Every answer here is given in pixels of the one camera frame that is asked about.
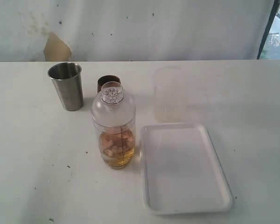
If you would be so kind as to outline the clear dome strainer lid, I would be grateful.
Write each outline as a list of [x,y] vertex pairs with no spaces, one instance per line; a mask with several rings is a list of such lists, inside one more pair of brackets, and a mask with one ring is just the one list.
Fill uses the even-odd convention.
[[97,128],[132,126],[136,107],[132,94],[115,81],[105,83],[93,100],[93,123]]

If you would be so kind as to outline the clear shaker body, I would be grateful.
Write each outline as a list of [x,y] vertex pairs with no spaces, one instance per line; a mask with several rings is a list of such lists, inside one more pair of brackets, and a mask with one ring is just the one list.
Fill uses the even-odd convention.
[[94,127],[104,163],[113,169],[125,167],[132,160],[136,148],[135,121],[111,127],[95,122]]

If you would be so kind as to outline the gold foil coins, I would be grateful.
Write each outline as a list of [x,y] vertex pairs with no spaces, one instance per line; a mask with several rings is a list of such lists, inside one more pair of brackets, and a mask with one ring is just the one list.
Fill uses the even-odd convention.
[[125,167],[135,151],[135,136],[132,130],[122,133],[101,133],[98,140],[103,161],[113,169]]

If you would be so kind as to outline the stainless steel cup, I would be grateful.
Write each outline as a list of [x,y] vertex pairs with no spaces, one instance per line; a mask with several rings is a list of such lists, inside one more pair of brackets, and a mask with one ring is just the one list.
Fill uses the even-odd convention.
[[48,76],[67,111],[77,111],[84,105],[81,72],[81,66],[73,62],[59,63],[48,70]]

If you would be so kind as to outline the translucent plastic container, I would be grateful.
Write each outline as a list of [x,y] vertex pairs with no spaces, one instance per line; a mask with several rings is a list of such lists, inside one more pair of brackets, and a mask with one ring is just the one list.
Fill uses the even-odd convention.
[[154,117],[160,123],[182,122],[187,110],[186,75],[180,66],[165,66],[153,75]]

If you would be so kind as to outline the white rectangular tray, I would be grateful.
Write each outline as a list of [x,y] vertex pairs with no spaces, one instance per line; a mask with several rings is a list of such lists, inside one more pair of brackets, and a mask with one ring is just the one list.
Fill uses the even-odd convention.
[[140,163],[143,201],[153,214],[223,212],[232,205],[217,153],[201,124],[143,127]]

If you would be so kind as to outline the white backdrop sheet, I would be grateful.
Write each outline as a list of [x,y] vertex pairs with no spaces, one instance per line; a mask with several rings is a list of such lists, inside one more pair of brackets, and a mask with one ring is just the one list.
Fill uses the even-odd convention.
[[0,62],[242,60],[271,0],[0,0]]

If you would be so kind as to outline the black window frame post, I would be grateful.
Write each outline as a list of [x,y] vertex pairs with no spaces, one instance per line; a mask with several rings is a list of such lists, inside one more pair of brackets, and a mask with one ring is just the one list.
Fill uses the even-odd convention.
[[271,12],[270,12],[270,15],[269,15],[269,18],[268,18],[268,22],[267,22],[265,31],[264,31],[264,33],[263,33],[260,46],[259,46],[259,51],[258,51],[258,55],[257,55],[257,59],[258,59],[258,60],[260,59],[261,53],[262,53],[262,51],[263,51],[264,45],[265,45],[265,43],[266,43],[267,37],[268,37],[268,35],[269,35],[269,31],[270,31],[270,29],[271,29],[273,20],[274,20],[274,18],[275,18],[275,15],[276,15],[276,13],[277,13],[277,11],[278,11],[279,6],[280,6],[280,1],[279,1],[279,0],[274,0],[274,2],[273,2],[273,7],[272,7],[272,10],[271,10]]

